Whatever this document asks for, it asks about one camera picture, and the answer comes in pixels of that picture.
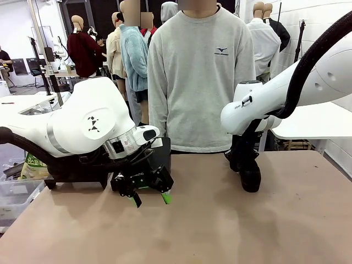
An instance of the beige jacket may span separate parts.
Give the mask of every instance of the beige jacket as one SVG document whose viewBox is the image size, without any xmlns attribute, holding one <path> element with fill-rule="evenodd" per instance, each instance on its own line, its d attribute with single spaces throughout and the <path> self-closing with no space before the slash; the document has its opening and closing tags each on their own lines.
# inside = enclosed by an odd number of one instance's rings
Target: beige jacket
<svg viewBox="0 0 352 264">
<path fill-rule="evenodd" d="M 120 49 L 121 30 L 117 27 L 106 39 L 107 63 L 109 71 L 121 78 L 126 78 L 126 71 L 123 67 Z"/>
</svg>

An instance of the gray hood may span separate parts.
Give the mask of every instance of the gray hood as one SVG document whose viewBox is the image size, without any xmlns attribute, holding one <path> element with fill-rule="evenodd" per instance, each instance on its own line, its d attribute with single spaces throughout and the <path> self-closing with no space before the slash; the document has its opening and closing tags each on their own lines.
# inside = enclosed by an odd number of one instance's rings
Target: gray hood
<svg viewBox="0 0 352 264">
<path fill-rule="evenodd" d="M 161 5 L 161 22 L 164 24 L 178 12 L 178 5 L 175 2 L 165 2 Z"/>
</svg>

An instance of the light blue fleece jacket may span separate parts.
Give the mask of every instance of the light blue fleece jacket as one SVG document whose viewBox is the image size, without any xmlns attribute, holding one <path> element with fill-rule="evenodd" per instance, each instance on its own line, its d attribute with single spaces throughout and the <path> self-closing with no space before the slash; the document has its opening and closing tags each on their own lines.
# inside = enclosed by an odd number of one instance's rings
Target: light blue fleece jacket
<svg viewBox="0 0 352 264">
<path fill-rule="evenodd" d="M 148 89 L 148 45 L 137 26 L 120 25 L 121 57 L 128 83 L 135 92 Z"/>
</svg>

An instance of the plastic storage bin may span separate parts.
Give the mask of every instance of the plastic storage bin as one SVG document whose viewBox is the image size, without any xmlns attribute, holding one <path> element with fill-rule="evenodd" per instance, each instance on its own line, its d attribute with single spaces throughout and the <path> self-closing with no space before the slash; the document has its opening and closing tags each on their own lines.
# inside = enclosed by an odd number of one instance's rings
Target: plastic storage bin
<svg viewBox="0 0 352 264">
<path fill-rule="evenodd" d="M 0 182 L 0 227 L 9 227 L 44 189 L 43 180 Z"/>
</svg>

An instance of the red jacket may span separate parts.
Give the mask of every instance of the red jacket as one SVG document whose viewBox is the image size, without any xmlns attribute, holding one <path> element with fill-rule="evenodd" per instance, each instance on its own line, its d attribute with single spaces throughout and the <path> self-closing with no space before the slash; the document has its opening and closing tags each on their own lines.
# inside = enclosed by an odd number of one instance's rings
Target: red jacket
<svg viewBox="0 0 352 264">
<path fill-rule="evenodd" d="M 153 35 L 155 33 L 155 31 L 157 30 L 157 28 L 154 26 L 152 28 L 152 30 L 150 31 L 150 33 Z M 145 34 L 147 33 L 148 29 L 141 29 L 141 33 L 143 36 L 145 36 Z"/>
<path fill-rule="evenodd" d="M 67 40 L 68 55 L 76 65 L 78 76 L 87 78 L 103 64 L 101 47 L 86 33 L 71 34 Z"/>
</svg>

